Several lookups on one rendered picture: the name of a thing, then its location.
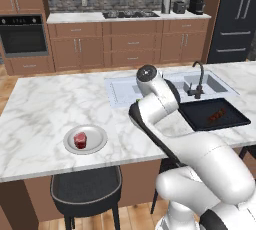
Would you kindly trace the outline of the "grey round plate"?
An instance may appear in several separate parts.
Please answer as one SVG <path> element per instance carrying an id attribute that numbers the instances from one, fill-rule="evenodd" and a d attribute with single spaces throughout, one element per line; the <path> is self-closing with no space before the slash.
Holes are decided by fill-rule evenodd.
<path id="1" fill-rule="evenodd" d="M 81 132 L 86 135 L 84 148 L 78 148 L 74 140 L 74 137 Z M 63 143 L 69 152 L 77 155 L 87 155 L 102 149 L 106 145 L 107 140 L 107 134 L 101 127 L 96 125 L 80 125 L 66 133 Z"/>

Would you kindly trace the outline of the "red raw steak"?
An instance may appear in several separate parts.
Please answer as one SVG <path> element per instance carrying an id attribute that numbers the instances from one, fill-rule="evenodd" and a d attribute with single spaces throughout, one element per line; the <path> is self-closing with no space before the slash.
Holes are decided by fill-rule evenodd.
<path id="1" fill-rule="evenodd" d="M 86 147 L 87 136 L 84 132 L 77 133 L 74 136 L 74 143 L 78 149 L 84 149 Z"/>

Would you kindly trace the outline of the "black rectangular tray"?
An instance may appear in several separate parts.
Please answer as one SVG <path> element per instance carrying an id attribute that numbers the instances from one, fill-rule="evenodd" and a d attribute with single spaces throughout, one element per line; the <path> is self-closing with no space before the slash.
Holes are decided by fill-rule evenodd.
<path id="1" fill-rule="evenodd" d="M 211 122 L 208 117 L 224 108 L 226 113 Z M 194 131 L 211 131 L 248 125 L 251 121 L 224 98 L 181 103 L 179 112 Z"/>

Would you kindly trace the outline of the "pale steel sink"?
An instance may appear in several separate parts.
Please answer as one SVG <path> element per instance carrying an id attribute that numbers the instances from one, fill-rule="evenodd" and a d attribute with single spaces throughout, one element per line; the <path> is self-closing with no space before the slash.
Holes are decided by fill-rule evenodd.
<path id="1" fill-rule="evenodd" d="M 191 102 L 195 98 L 187 94 L 189 88 L 195 89 L 199 84 L 200 72 L 169 72 L 164 73 L 163 77 L 171 81 L 177 88 L 181 102 Z M 110 105 L 113 108 L 127 108 L 137 99 L 142 98 L 142 94 L 137 86 L 136 77 L 106 78 L 105 87 L 108 94 Z M 201 100 L 224 98 L 227 96 L 238 96 L 232 87 L 225 83 L 213 72 L 206 70 L 202 80 L 203 94 Z"/>

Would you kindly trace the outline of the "brown lower cupboard run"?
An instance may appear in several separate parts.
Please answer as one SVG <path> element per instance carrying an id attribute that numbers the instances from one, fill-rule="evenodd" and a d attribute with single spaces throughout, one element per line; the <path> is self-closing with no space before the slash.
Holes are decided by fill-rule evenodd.
<path id="1" fill-rule="evenodd" d="M 48 26 L 58 71 L 182 63 L 202 57 L 206 19 Z"/>

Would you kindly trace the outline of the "black curved tap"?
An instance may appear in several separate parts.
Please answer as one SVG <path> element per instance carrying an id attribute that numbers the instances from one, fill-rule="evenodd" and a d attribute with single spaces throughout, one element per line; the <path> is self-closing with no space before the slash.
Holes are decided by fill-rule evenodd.
<path id="1" fill-rule="evenodd" d="M 193 96 L 195 99 L 200 99 L 201 95 L 203 94 L 202 81 L 203 81 L 203 76 L 204 76 L 204 68 L 203 68 L 203 64 L 199 61 L 195 61 L 193 63 L 193 67 L 195 67 L 196 65 L 200 66 L 200 71 L 201 71 L 199 83 L 195 90 L 192 90 L 191 86 L 190 86 L 190 89 L 187 91 L 187 94 L 189 96 Z"/>

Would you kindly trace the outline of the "black bar stool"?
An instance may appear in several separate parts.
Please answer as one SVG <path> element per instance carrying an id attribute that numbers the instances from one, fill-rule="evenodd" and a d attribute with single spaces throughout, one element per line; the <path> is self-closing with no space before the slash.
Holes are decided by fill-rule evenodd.
<path id="1" fill-rule="evenodd" d="M 239 153 L 239 157 L 243 160 L 246 153 L 249 152 L 250 155 L 256 159 L 256 145 L 253 145 L 253 146 L 244 146 L 240 153 Z"/>
<path id="2" fill-rule="evenodd" d="M 159 173 L 163 173 L 163 172 L 168 171 L 170 169 L 179 168 L 180 166 L 173 163 L 170 159 L 165 158 L 165 159 L 161 160 Z M 151 205 L 151 211 L 150 211 L 151 214 L 154 213 L 157 198 L 158 198 L 158 192 L 155 191 L 153 201 L 152 201 L 152 205 Z"/>
<path id="3" fill-rule="evenodd" d="M 75 230 L 75 219 L 112 210 L 115 230 L 120 230 L 118 202 L 122 172 L 119 166 L 53 175 L 50 195 L 64 216 L 65 229 Z"/>

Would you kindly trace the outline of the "brown kitchen island base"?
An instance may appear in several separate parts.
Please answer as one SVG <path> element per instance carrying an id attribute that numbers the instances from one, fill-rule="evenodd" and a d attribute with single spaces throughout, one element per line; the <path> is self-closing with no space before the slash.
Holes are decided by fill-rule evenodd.
<path id="1" fill-rule="evenodd" d="M 119 207 L 153 201 L 161 160 L 121 166 Z M 36 230 L 40 222 L 58 219 L 50 196 L 50 176 L 0 183 L 0 230 Z"/>

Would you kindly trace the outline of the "black gas hob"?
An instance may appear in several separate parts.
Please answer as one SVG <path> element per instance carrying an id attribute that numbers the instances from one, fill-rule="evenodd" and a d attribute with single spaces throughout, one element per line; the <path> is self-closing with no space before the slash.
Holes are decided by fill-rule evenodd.
<path id="1" fill-rule="evenodd" d="M 103 12 L 102 15 L 105 19 L 157 17 L 157 14 L 154 13 L 153 11 L 142 11 L 142 10 L 107 11 L 107 12 Z"/>

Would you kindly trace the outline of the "brown meat kebab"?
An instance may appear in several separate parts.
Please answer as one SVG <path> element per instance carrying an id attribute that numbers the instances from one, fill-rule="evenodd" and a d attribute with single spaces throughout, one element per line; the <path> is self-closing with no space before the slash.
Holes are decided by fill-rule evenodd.
<path id="1" fill-rule="evenodd" d="M 208 117 L 208 120 L 213 122 L 219 118 L 221 118 L 223 115 L 225 115 L 226 111 L 224 108 L 221 108 L 220 110 L 218 110 L 217 112 L 215 112 L 214 114 L 212 114 L 211 116 Z"/>

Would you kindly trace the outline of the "steel kettle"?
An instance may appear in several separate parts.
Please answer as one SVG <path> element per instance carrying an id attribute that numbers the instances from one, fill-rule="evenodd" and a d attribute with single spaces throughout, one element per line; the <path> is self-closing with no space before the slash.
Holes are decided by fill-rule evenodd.
<path id="1" fill-rule="evenodd" d="M 171 0 L 162 0 L 161 13 L 169 14 L 171 11 Z"/>

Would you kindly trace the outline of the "grey toaster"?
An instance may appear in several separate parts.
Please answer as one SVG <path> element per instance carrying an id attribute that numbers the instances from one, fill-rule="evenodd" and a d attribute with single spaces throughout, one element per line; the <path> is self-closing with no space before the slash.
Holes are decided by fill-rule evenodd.
<path id="1" fill-rule="evenodd" d="M 182 1 L 176 1 L 173 5 L 173 12 L 176 14 L 184 14 L 186 10 L 186 4 Z"/>

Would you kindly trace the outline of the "black coffee machine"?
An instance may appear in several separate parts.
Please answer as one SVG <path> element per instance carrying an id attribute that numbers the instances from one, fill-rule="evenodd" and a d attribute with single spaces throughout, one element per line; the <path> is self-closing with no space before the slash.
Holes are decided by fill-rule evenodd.
<path id="1" fill-rule="evenodd" d="M 204 0 L 190 0 L 188 11 L 196 15 L 202 15 L 204 12 Z"/>

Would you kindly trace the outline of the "black fridge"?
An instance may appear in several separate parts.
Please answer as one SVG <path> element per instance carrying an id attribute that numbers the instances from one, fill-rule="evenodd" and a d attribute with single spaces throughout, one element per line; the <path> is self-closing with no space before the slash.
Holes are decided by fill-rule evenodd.
<path id="1" fill-rule="evenodd" d="M 220 0 L 207 63 L 245 61 L 256 31 L 256 0 Z"/>

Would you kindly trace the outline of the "black wall oven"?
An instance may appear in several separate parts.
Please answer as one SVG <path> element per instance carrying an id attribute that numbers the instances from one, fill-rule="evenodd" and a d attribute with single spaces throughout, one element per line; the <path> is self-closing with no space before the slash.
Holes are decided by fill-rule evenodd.
<path id="1" fill-rule="evenodd" d="M 48 55 L 41 14 L 0 16 L 0 41 L 6 58 Z"/>

